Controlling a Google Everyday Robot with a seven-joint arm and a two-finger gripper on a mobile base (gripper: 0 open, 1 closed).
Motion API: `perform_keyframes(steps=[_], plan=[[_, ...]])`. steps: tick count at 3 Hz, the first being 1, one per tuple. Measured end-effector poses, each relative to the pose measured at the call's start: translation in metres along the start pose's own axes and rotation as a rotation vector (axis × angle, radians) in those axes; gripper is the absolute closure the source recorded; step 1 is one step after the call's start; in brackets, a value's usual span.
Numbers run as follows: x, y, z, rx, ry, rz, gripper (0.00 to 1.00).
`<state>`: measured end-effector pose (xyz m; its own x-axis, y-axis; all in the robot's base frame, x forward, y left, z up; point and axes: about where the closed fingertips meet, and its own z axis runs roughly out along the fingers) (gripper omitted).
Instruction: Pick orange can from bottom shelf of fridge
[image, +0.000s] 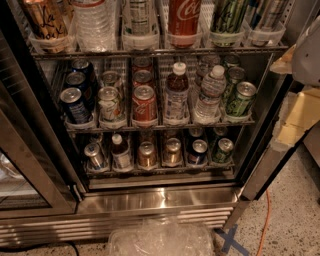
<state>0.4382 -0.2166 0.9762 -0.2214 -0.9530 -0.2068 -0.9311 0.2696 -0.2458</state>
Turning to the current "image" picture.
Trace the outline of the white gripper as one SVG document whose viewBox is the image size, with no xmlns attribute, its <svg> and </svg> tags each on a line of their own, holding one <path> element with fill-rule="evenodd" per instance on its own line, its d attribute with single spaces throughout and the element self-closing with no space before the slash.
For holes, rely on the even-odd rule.
<svg viewBox="0 0 320 256">
<path fill-rule="evenodd" d="M 277 74 L 291 74 L 295 81 L 320 87 L 320 16 L 280 58 L 270 70 Z"/>
</svg>

